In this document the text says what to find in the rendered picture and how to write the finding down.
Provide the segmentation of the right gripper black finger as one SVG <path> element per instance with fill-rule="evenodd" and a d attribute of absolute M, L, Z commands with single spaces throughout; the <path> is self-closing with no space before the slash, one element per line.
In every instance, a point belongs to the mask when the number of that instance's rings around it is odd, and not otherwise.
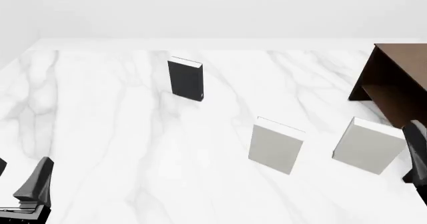
<path fill-rule="evenodd" d="M 411 120 L 402 128 L 412 168 L 403 176 L 405 183 L 427 185 L 427 127 L 417 120 Z"/>

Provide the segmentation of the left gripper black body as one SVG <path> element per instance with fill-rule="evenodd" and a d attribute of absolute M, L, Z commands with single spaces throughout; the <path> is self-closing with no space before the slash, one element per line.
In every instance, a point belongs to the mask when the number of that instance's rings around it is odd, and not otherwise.
<path fill-rule="evenodd" d="M 46 224 L 50 207 L 35 204 L 31 208 L 0 207 L 0 224 Z"/>

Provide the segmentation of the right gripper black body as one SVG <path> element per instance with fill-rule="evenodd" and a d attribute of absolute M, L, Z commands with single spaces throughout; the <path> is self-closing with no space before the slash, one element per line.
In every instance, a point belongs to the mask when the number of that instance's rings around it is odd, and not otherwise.
<path fill-rule="evenodd" d="M 427 206 L 427 185 L 416 186 L 416 191 L 423 200 L 424 204 Z"/>

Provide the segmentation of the thick pale grey book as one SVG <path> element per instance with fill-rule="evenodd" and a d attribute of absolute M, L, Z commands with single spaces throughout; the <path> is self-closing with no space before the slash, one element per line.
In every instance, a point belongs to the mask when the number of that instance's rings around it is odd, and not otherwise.
<path fill-rule="evenodd" d="M 353 117 L 338 141 L 332 159 L 379 175 L 405 147 L 401 129 Z"/>

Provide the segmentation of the dark brown wooden shelf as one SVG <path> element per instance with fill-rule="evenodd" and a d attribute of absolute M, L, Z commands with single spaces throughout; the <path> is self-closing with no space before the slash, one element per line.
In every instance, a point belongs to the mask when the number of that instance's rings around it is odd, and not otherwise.
<path fill-rule="evenodd" d="M 376 43 L 348 100 L 373 101 L 393 127 L 427 127 L 427 43 Z"/>

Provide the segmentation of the slim pale grey book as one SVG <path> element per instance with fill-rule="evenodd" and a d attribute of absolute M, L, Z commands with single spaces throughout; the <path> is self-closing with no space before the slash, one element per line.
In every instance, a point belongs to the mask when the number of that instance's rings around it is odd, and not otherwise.
<path fill-rule="evenodd" d="M 248 158 L 289 175 L 305 139 L 305 131 L 257 117 L 252 129 Z"/>

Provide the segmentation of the black book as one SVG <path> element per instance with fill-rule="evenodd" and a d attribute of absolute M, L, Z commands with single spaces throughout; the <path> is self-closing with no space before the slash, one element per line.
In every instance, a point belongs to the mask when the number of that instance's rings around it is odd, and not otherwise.
<path fill-rule="evenodd" d="M 172 93 L 194 101 L 202 101 L 203 63 L 172 56 L 167 60 L 167 64 Z"/>

